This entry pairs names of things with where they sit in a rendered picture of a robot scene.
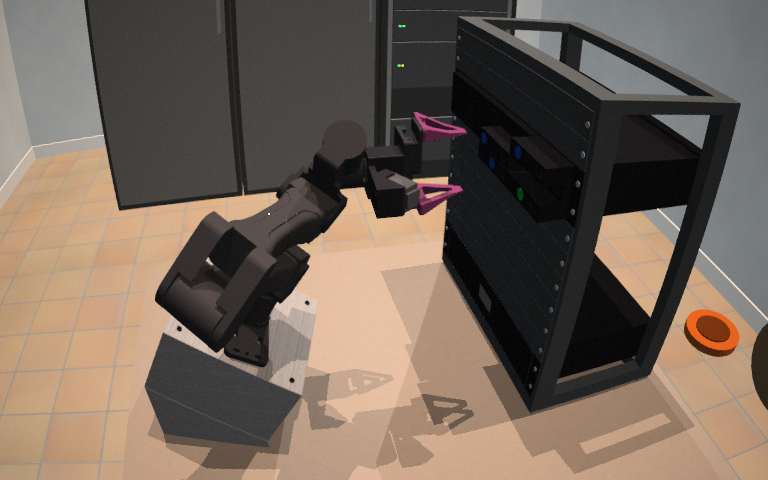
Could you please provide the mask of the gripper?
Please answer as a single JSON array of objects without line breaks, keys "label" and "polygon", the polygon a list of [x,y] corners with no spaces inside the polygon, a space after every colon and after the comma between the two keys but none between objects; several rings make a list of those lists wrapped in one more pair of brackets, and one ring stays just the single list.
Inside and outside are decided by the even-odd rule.
[{"label": "gripper", "polygon": [[[399,145],[404,154],[404,177],[411,180],[413,174],[421,174],[422,142],[430,142],[467,134],[466,130],[463,128],[441,123],[418,112],[413,112],[412,114],[411,130],[414,133],[415,138],[405,137],[403,135],[403,133],[406,133],[404,125],[394,127],[394,145]],[[460,186],[445,184],[418,183],[418,187],[420,188],[420,203],[413,209],[417,209],[419,215],[425,215],[445,200],[463,191]],[[437,192],[445,193],[431,198],[426,198],[425,196]]]}]

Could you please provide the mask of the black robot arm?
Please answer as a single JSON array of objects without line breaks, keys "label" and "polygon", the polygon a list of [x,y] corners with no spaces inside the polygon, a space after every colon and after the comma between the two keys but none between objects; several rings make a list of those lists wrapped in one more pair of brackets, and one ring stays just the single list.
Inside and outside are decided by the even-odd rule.
[{"label": "black robot arm", "polygon": [[309,268],[311,255],[298,244],[325,233],[341,214],[348,198],[340,189],[362,188],[367,177],[364,188],[377,219],[404,216],[419,204],[418,183],[403,177],[400,146],[366,145],[358,123],[336,121],[325,130],[313,164],[280,186],[277,202],[242,220],[228,222],[215,211],[206,215],[159,285],[155,302],[215,353],[224,348],[229,358],[265,367],[269,315]]}]

